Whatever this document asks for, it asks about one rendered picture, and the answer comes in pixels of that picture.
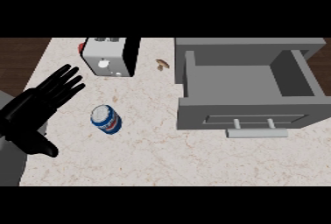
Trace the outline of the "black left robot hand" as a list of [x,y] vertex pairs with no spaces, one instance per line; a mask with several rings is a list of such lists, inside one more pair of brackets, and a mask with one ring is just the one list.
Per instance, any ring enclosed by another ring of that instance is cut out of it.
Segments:
[[65,64],[0,109],[0,137],[5,137],[25,154],[45,154],[52,158],[58,156],[58,147],[39,129],[86,87],[85,83],[79,83],[83,77],[77,72],[79,67]]

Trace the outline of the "blue and white can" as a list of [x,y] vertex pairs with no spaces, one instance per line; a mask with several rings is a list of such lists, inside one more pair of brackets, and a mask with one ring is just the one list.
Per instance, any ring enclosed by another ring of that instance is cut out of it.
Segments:
[[120,131],[122,118],[110,105],[95,107],[90,114],[90,122],[110,135]]

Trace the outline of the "grey drawer cabinet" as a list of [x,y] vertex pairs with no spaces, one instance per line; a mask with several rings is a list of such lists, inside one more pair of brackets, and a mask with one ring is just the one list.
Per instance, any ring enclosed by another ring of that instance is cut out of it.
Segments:
[[284,50],[297,50],[309,60],[325,44],[322,38],[176,38],[175,83],[184,83],[188,51],[195,52],[200,66],[263,66]]

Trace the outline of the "white and black toaster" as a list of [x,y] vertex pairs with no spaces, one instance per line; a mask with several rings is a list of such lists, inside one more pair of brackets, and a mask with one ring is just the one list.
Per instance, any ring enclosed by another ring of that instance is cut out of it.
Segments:
[[80,52],[96,76],[132,77],[141,49],[141,38],[88,38]]

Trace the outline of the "small brown food piece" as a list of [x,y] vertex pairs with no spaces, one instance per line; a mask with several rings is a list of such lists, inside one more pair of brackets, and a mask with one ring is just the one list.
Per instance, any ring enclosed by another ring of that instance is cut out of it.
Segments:
[[160,69],[160,71],[163,71],[163,68],[166,67],[166,68],[170,68],[170,65],[169,65],[169,63],[163,60],[163,59],[155,59],[155,61],[158,62],[158,69]]

